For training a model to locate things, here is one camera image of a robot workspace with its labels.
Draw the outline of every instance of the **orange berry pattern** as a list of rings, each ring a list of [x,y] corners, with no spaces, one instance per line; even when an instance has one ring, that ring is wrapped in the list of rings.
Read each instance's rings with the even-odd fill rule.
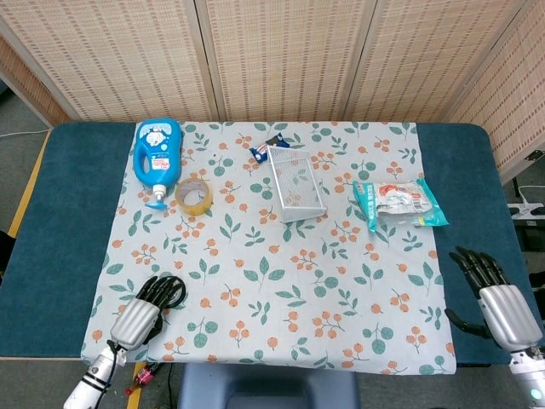
[[[146,207],[156,198],[136,179],[129,155],[82,357],[93,360],[106,347],[113,323],[148,278],[175,275],[186,283],[186,299],[163,311],[163,330],[131,360],[390,375],[456,369],[432,229],[388,222],[370,233],[353,195],[355,181],[418,177],[414,124],[182,127],[181,180],[205,181],[213,204],[190,216],[170,189],[166,210]],[[279,132],[309,152],[326,214],[285,221],[270,164],[256,163],[249,150]],[[305,205],[307,194],[291,189],[284,205]]]

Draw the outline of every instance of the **blue bottle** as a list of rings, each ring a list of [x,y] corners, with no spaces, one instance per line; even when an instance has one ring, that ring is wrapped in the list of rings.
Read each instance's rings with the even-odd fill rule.
[[[143,121],[136,131],[133,165],[136,177],[153,189],[155,203],[147,207],[165,210],[167,190],[173,187],[181,173],[181,128],[174,119],[155,118]]]

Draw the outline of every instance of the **floor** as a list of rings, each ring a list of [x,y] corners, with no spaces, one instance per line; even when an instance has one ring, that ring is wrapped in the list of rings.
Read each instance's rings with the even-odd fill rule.
[[[16,131],[34,131],[45,125],[15,95],[0,96],[0,135]],[[41,135],[0,137],[0,229],[7,231],[32,172],[37,153],[43,142]],[[545,159],[530,167],[520,178],[523,184],[545,184]],[[528,199],[545,201],[545,190],[528,190]],[[508,201],[515,201],[511,185],[506,186]],[[543,254],[525,254],[529,272],[543,270]],[[85,366],[81,362],[59,361],[0,361],[0,396],[2,409],[49,409],[61,407],[72,391]],[[124,409],[127,397],[124,389],[132,379],[133,366],[116,373],[112,388],[100,405],[101,409]],[[164,366],[156,379],[144,389],[140,408],[164,409],[169,395]],[[174,366],[171,377],[176,401],[182,366]],[[460,368],[454,376],[385,377],[359,375],[362,409],[447,409],[523,408],[525,402],[513,383],[506,366],[490,368]]]

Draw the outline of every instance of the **table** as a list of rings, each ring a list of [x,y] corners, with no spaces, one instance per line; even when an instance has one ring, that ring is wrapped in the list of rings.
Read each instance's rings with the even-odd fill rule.
[[[417,126],[428,184],[450,215],[450,226],[435,230],[447,306],[462,317],[480,315],[448,257],[454,245],[462,245],[497,256],[537,316],[488,136],[468,124]],[[75,123],[50,136],[0,288],[1,356],[79,356],[134,129],[134,124]],[[71,291],[75,279],[79,291]],[[460,363],[508,361],[490,340],[456,328],[453,337]]]

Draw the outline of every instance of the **tape roll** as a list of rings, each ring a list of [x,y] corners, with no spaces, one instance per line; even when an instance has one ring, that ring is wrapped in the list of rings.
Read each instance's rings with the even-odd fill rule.
[[[203,198],[196,204],[186,204],[186,196],[190,192],[199,191],[202,193]],[[212,205],[212,189],[205,181],[197,179],[195,177],[186,179],[180,182],[176,188],[176,202],[189,216],[200,216],[205,213]]]

